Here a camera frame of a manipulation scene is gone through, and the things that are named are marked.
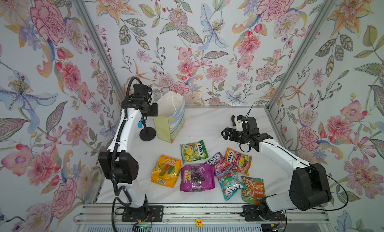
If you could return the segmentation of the painted landscape paper bag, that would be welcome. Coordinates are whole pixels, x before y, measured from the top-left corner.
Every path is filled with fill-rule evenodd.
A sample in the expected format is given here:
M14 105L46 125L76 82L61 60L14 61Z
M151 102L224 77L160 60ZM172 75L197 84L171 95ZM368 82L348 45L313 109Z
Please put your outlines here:
M153 118L157 136L173 143L185 123L185 99L169 91L159 99L158 105L159 115Z

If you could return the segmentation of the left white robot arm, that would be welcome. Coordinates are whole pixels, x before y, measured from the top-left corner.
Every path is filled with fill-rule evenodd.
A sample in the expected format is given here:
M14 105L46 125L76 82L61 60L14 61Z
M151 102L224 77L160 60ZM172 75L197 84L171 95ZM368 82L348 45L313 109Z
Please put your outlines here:
M147 85L139 82L133 89L133 94L127 93L123 101L117 133L108 149L99 153L98 161L105 178L112 182L117 201L126 207L141 208L148 199L137 182L139 163L131 155L131 145L140 126L142 141L156 137L156 130L147 127L146 120L158 116L159 106L152 102L153 90Z

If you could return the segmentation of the purple grape candy bag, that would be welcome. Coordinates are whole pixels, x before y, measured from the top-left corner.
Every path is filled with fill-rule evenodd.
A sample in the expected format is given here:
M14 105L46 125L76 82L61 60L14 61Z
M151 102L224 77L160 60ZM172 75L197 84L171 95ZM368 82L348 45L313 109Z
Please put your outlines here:
M215 172L211 165L187 165L181 169L181 175L181 192L204 192L215 188Z

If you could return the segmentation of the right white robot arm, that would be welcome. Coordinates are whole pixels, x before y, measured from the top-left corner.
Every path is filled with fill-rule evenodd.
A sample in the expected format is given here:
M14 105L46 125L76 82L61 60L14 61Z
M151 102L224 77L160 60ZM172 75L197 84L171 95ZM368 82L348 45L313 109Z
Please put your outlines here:
M231 121L233 126L221 132L224 140L249 146L274 161L291 178L288 191L261 200L257 206L260 213L267 215L295 209L307 211L331 200L327 173L321 164L302 160L270 135L260 133L253 117L232 116Z

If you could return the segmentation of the green Fox's candy bag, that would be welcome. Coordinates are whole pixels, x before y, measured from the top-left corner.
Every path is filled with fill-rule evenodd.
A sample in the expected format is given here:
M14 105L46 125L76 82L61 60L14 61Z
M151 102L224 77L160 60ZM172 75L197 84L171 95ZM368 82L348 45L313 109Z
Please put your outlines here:
M181 156L183 163L205 160L209 157L203 140L181 145Z

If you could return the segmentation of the teal Fox's candy bag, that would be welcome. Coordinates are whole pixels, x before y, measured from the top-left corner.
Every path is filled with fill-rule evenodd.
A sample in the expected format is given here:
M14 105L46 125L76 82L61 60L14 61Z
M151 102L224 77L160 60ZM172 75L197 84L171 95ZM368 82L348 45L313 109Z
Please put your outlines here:
M243 183L239 180L238 173L234 171L219 176L218 180L226 201L233 197L237 191L241 191L245 188Z

